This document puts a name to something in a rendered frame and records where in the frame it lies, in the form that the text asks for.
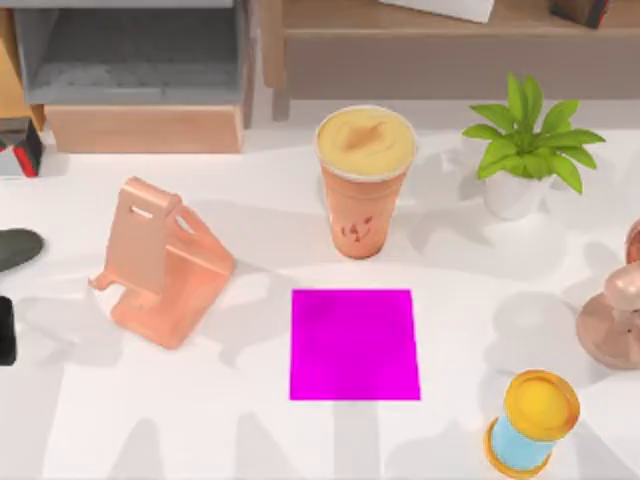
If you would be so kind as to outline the yellow and blue spool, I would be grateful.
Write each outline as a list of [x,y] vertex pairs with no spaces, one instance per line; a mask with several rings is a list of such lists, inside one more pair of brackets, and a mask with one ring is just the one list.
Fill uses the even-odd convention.
[[517,374],[506,389],[503,413],[485,431],[487,460],[509,478],[535,477],[555,444],[573,430],[580,411],[576,392],[559,375],[540,369]]

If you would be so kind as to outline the wooden open shelf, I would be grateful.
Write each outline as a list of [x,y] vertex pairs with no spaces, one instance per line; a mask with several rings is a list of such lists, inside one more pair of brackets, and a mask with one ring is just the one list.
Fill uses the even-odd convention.
[[640,0],[591,29],[550,0],[495,0],[477,24],[379,0],[256,0],[273,114],[293,100],[476,100],[531,75],[549,99],[640,99]]

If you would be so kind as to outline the white sheet on shelf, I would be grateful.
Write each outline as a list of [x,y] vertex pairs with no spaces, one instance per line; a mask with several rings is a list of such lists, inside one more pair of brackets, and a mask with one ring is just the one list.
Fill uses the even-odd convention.
[[378,0],[387,5],[486,24],[495,0]]

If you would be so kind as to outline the orange drink cup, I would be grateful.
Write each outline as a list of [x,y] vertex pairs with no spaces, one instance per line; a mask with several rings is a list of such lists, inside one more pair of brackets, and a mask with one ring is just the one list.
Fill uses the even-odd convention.
[[406,174],[417,157],[412,125],[381,106],[349,106],[321,122],[314,147],[335,248],[352,259],[378,254]]

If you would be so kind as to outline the flat magenta square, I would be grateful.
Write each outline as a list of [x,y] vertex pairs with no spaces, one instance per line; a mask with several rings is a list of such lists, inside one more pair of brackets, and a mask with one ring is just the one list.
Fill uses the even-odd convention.
[[289,398],[421,398],[408,289],[296,289],[291,298]]

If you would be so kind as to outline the green plant in white pot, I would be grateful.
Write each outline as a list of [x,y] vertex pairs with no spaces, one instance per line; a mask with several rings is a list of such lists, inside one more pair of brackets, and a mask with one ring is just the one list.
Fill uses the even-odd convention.
[[509,73],[504,104],[470,107],[484,121],[465,128],[462,135],[487,143],[475,175],[484,183],[485,206],[502,220],[520,220],[532,213],[554,179],[582,194],[578,167],[597,168],[587,147],[605,138],[572,125],[580,102],[561,100],[543,112],[543,101],[534,77],[519,79]]

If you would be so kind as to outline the pale wooden drawer front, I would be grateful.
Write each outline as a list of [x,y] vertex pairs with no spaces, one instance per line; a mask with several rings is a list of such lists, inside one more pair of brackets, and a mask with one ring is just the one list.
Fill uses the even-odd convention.
[[241,106],[52,105],[45,115],[66,153],[238,153]]

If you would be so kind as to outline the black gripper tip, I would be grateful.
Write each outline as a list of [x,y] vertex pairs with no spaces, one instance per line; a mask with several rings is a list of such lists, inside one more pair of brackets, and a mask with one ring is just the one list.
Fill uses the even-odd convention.
[[17,357],[14,306],[0,295],[0,366],[11,366]]

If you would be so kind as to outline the salmon phone stand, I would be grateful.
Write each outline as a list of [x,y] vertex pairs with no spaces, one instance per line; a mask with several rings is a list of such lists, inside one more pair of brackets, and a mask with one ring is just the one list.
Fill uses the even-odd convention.
[[176,349],[234,268],[231,253],[179,195],[131,177],[118,195],[103,271],[89,284],[99,291],[123,286],[114,322]]

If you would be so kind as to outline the red black and grey box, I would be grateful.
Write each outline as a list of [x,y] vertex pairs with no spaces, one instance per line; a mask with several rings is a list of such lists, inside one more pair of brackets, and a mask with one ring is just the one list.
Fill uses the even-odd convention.
[[43,150],[29,117],[0,119],[0,177],[38,177]]

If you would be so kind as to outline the dark brown box on shelf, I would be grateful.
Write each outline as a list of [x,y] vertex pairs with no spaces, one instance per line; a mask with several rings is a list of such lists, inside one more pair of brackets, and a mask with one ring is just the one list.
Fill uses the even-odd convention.
[[610,0],[549,0],[550,12],[573,23],[598,29]]

